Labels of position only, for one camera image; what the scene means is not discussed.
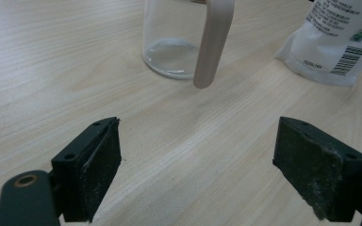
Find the beige handle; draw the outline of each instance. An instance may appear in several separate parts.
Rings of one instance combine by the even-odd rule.
[[[206,0],[206,3],[206,24],[193,76],[193,85],[198,89],[213,82],[234,17],[234,0]]]

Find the wooden table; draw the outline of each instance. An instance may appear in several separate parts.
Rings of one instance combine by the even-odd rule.
[[[280,116],[362,152],[362,73],[330,87],[273,58],[310,4],[237,1],[214,84],[199,90],[143,63],[143,1],[0,1],[0,188],[117,116],[123,162],[92,225],[336,225],[272,165]]]

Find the barcode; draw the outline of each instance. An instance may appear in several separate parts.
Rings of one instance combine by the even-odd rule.
[[[346,73],[354,67],[361,56],[362,49],[348,46],[342,58],[337,63],[337,66],[335,66],[331,73],[345,76]]]

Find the white plastic package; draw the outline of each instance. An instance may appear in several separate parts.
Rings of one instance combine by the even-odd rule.
[[[362,70],[362,0],[314,1],[275,57],[304,78],[354,85]]]

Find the glass mug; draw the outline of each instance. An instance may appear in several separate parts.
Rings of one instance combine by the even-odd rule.
[[[234,0],[146,0],[143,59],[154,72],[210,86],[234,16]]]

